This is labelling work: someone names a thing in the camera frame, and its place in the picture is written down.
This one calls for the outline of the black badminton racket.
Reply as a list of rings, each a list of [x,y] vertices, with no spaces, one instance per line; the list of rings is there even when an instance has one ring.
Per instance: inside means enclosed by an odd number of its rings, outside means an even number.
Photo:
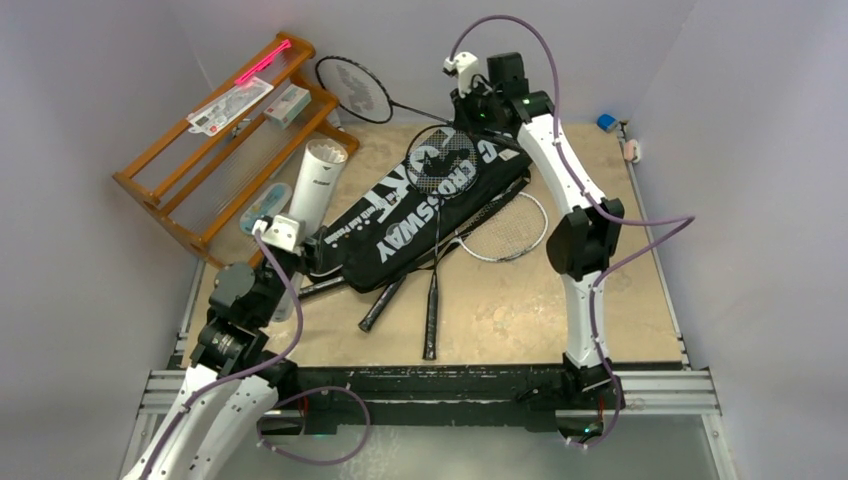
[[[434,120],[452,121],[394,100],[381,80],[362,64],[346,57],[328,55],[314,66],[320,86],[336,96],[339,107],[353,117],[373,124],[386,124],[397,109]]]

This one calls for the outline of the white shuttlecock tube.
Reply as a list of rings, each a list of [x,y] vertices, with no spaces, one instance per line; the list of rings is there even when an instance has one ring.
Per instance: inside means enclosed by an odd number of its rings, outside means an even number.
[[[307,144],[289,211],[285,213],[305,222],[305,238],[322,226],[345,165],[317,161],[309,154]]]

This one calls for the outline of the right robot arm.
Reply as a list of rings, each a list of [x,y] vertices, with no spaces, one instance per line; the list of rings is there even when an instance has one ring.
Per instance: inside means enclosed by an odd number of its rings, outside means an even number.
[[[566,298],[566,375],[561,392],[569,404],[584,407],[612,380],[603,296],[624,206],[591,181],[565,137],[550,96],[530,90],[521,55],[495,55],[487,64],[489,72],[484,74],[479,59],[469,52],[444,60],[444,73],[458,82],[451,93],[454,121],[474,134],[498,132],[514,138],[555,202],[560,220],[545,250]]]

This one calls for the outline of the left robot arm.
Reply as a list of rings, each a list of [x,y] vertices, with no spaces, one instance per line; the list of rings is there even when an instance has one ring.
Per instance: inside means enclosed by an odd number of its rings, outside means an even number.
[[[322,227],[281,217],[255,224],[261,260],[219,269],[190,365],[151,443],[127,479],[206,479],[271,407],[297,399],[305,314],[302,282],[318,262]]]

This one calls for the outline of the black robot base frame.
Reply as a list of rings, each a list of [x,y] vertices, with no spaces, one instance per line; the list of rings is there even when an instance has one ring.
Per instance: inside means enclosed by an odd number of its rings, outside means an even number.
[[[297,384],[271,418],[303,414],[310,434],[360,425],[366,404],[379,426],[509,426],[530,432],[592,436],[620,415],[706,415],[719,412],[712,377],[670,362],[625,363],[616,383],[575,391],[560,363],[297,367]]]

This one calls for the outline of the black racket bag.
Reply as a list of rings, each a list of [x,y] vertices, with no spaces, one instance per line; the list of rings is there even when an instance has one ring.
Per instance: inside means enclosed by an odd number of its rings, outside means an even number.
[[[479,156],[479,176],[464,195],[445,203],[442,231],[445,227],[457,229],[525,170],[529,171],[531,159],[526,154],[487,140],[472,141]],[[406,151],[402,148],[400,162],[326,225],[325,262],[330,272],[323,277],[309,277],[312,281],[337,277],[351,267],[364,266],[371,273],[373,267],[384,264],[390,256],[406,252],[411,243],[433,239],[433,233],[425,231],[435,227],[434,205],[407,180],[403,165]]]

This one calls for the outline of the white shuttlecock front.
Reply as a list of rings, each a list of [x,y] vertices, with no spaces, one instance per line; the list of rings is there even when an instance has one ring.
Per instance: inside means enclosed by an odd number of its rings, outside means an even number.
[[[348,152],[338,142],[331,139],[315,139],[307,144],[307,150],[317,161],[325,164],[343,164]]]

